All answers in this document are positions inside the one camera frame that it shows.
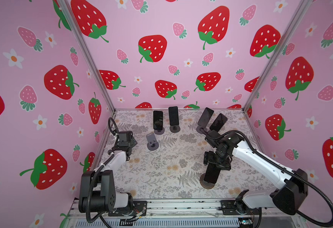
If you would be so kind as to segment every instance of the smartphone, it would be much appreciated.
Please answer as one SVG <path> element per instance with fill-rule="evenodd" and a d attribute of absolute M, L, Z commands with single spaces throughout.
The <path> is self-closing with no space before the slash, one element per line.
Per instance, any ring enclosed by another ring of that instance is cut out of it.
<path fill-rule="evenodd" d="M 178 107 L 169 107 L 170 126 L 179 125 Z"/>
<path fill-rule="evenodd" d="M 198 121 L 198 125 L 201 127 L 206 127 L 207 124 L 209 123 L 213 113 L 214 113 L 214 111 L 212 109 L 205 108 L 205 110 L 202 113 L 201 118 Z"/>
<path fill-rule="evenodd" d="M 163 130 L 163 111 L 154 111 L 154 130 Z"/>
<path fill-rule="evenodd" d="M 210 126 L 210 130 L 215 130 L 218 132 L 227 121 L 228 118 L 220 113 Z"/>

